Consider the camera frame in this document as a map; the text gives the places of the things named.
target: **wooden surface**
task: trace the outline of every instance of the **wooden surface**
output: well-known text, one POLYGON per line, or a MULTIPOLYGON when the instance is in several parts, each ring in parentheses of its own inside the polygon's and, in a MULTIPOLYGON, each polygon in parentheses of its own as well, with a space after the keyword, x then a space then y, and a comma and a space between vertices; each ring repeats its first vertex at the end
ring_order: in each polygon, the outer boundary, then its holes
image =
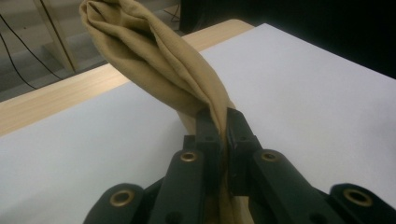
MULTIPOLYGON (((197 50, 207 49, 253 26, 238 20, 226 21, 183 38, 197 50)), ((0 103, 0 136, 58 113, 128 82, 106 64, 42 89, 0 103)))

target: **screw hole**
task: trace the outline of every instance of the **screw hole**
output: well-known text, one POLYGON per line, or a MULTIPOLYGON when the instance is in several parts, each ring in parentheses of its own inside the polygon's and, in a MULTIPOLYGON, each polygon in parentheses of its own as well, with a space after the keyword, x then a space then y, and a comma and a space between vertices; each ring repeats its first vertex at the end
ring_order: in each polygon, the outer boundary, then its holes
POLYGON ((122 189, 111 196, 110 203, 115 207, 122 207, 130 203, 133 199, 134 199, 133 191, 128 189, 122 189))
POLYGON ((369 207, 373 205, 371 197, 357 189, 345 189, 344 196, 352 203, 359 206, 369 207))
POLYGON ((165 217, 166 224, 179 224, 183 216, 179 212, 168 213, 165 217))
POLYGON ((183 161, 195 161, 197 159, 197 155, 193 152, 185 152, 181 154, 180 158, 183 161))
POLYGON ((264 152, 262 153, 262 159, 265 161, 277 161, 279 157, 272 152, 264 152))
POLYGON ((311 214, 309 220, 315 224, 327 224, 327 218, 319 213, 311 214))

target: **white tabletop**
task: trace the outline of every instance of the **white tabletop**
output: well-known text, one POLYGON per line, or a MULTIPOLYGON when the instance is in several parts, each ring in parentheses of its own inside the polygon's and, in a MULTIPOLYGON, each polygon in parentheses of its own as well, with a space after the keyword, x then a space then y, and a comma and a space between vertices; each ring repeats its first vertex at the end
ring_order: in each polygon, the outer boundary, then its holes
MULTIPOLYGON (((396 206, 396 81, 263 25, 202 52, 262 146, 328 192, 396 206)), ((100 195, 165 174, 185 130, 132 83, 0 138, 0 223, 81 223, 100 195)))

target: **black cable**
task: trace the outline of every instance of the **black cable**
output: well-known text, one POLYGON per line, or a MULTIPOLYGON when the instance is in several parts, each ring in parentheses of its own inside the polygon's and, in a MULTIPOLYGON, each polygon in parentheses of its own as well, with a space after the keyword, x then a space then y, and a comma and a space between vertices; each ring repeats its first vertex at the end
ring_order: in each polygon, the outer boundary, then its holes
POLYGON ((6 25, 6 27, 12 32, 12 34, 14 34, 20 41, 21 43, 26 47, 26 49, 51 73, 53 74, 55 77, 59 78, 60 80, 63 80, 63 78, 57 76, 55 73, 53 73, 40 59, 37 58, 37 56, 35 56, 35 54, 29 49, 29 47, 26 46, 26 44, 23 42, 23 40, 14 32, 14 30, 12 30, 12 28, 8 25, 8 23, 6 22, 6 20, 3 18, 3 16, 0 14, 0 18, 1 20, 4 22, 4 24, 6 25))
POLYGON ((177 5, 176 12, 175 12, 175 13, 173 13, 173 14, 172 14, 172 13, 170 13, 170 12, 168 12, 167 10, 164 10, 164 12, 166 12, 166 13, 168 13, 169 15, 171 15, 171 16, 172 16, 171 22, 178 22, 178 21, 180 21, 180 17, 176 16, 176 14, 177 14, 177 12, 178 12, 179 8, 180 8, 180 4, 179 4, 179 5, 177 5))
POLYGON ((180 21, 180 18, 176 16, 176 14, 178 13, 179 8, 180 8, 180 4, 177 5, 177 9, 176 9, 176 11, 175 11, 175 13, 174 13, 174 15, 173 15, 173 17, 172 17, 172 19, 171 19, 171 22, 178 22, 178 21, 180 21))
POLYGON ((30 86, 31 88, 37 90, 36 87, 30 85, 29 82, 27 82, 27 80, 25 80, 25 79, 21 76, 20 72, 18 71, 17 67, 15 66, 14 61, 12 60, 11 54, 9 53, 6 40, 3 38, 3 36, 1 35, 1 33, 0 33, 0 38, 1 38, 1 40, 3 41, 4 47, 6 47, 6 52, 7 52, 7 54, 8 54, 8 58, 9 58, 9 60, 11 61, 12 66, 14 67, 14 69, 15 69, 15 71, 17 72, 18 76, 22 79, 22 81, 23 81, 24 83, 26 83, 26 85, 28 85, 28 86, 30 86))

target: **tan towel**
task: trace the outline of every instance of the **tan towel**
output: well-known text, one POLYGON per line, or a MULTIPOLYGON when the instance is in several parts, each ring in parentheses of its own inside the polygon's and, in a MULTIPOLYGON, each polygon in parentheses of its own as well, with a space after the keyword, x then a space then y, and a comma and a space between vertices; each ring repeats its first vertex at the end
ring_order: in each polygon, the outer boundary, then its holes
MULTIPOLYGON (((109 63, 173 107, 189 132, 196 113, 209 107, 225 140, 227 107, 233 104, 216 72, 195 49, 133 0, 85 0, 80 14, 109 63)), ((215 212, 206 223, 242 223, 239 203, 228 195, 225 184, 211 205, 215 212)))

